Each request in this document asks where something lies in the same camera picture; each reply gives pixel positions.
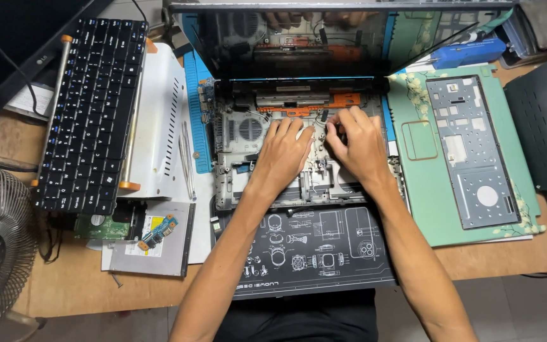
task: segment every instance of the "wooden desk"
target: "wooden desk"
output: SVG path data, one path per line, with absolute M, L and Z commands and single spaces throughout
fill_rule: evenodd
M 509 71 L 498 66 L 503 84 L 527 73 L 525 66 Z M 14 113 L 0 115 L 0 156 L 39 163 L 46 129 L 17 120 Z M 19 174 L 29 183 L 34 174 Z M 538 197 L 542 210 L 538 223 L 547 225 L 547 204 Z M 185 279 L 179 277 L 119 275 L 121 288 L 100 270 L 100 252 L 85 248 L 85 240 L 70 234 L 59 259 L 44 265 L 39 256 L 14 309 L 29 316 L 66 316 L 119 310 L 177 306 L 199 265 L 191 265 Z M 470 279 L 547 271 L 547 231 L 533 240 L 474 244 L 437 248 L 438 258 L 452 279 Z

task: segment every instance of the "black repair mat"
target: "black repair mat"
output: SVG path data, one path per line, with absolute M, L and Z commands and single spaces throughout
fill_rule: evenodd
M 318 206 L 262 219 L 234 299 L 396 285 L 379 220 L 365 206 Z M 219 214 L 224 229 L 231 215 Z

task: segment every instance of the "forearm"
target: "forearm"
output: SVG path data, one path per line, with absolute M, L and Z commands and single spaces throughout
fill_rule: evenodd
M 368 188 L 371 196 L 376 195 Z M 376 202 L 406 299 L 433 341 L 476 341 L 455 286 L 406 209 L 395 182 L 388 189 Z
M 229 308 L 267 199 L 245 193 L 180 304 L 170 341 L 211 341 Z

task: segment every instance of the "black keyboard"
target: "black keyboard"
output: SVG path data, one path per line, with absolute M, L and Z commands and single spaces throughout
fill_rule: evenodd
M 145 21 L 79 20 L 38 176 L 36 206 L 113 213 L 147 32 Z

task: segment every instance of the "screw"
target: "screw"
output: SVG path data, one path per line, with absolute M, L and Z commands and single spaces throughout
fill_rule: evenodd
M 111 273 L 111 276 L 113 277 L 113 280 L 116 281 L 116 283 L 117 283 L 117 288 L 120 288 L 120 287 L 123 286 L 123 284 L 120 283 L 119 279 L 118 279 L 113 273 Z

